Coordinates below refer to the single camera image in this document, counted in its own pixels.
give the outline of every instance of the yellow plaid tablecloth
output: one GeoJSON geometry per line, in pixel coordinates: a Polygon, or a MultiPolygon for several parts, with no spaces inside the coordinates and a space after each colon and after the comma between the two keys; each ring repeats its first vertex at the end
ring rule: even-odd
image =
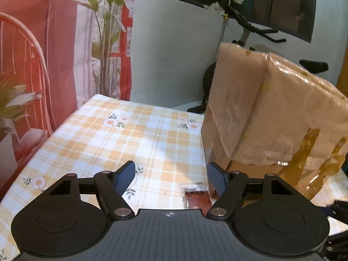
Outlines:
{"type": "MultiPolygon", "coordinates": [[[[19,254],[10,230],[14,216],[69,172],[92,177],[133,160],[136,176],[123,198],[135,212],[183,208],[178,184],[207,184],[202,122],[197,114],[94,96],[55,131],[2,200],[1,261],[19,254]]],[[[334,199],[348,200],[347,187],[348,179],[340,172],[312,202],[324,206],[334,199]]],[[[94,196],[82,199],[97,205],[94,196]]],[[[348,228],[333,219],[330,224],[331,234],[348,228]]]]}

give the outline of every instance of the cardboard box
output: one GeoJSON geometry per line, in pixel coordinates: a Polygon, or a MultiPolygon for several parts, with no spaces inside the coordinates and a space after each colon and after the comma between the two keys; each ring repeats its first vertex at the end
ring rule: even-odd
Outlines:
{"type": "Polygon", "coordinates": [[[278,55],[220,46],[202,125],[207,162],[276,173],[310,199],[342,166],[347,137],[348,99],[331,83],[278,55]]]}

